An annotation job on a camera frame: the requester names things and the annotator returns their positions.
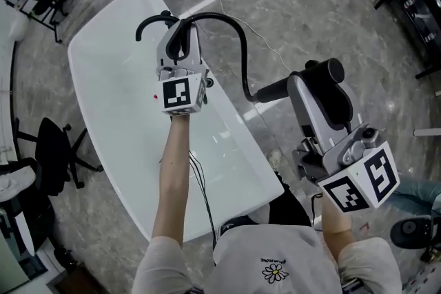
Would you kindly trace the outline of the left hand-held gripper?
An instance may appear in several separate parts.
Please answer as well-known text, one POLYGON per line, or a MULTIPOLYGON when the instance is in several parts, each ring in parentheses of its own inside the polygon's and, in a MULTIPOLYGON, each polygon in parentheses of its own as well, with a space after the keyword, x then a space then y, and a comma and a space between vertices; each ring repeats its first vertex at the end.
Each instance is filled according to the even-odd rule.
POLYGON ((161 111, 169 116, 200 112, 209 68, 201 60, 197 26, 177 21, 159 41, 156 58, 161 111))

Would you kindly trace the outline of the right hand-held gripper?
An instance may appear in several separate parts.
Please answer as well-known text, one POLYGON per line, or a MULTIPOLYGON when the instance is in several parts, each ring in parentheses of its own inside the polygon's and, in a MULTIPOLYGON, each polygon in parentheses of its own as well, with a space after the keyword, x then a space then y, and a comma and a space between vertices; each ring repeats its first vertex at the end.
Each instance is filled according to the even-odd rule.
POLYGON ((353 107, 334 80, 289 77, 287 89, 303 136, 292 151, 298 175, 318 186, 343 213, 377 209, 400 185, 388 142, 361 125, 333 146, 333 130, 349 129, 353 107), (321 154, 321 149, 330 149, 321 154))

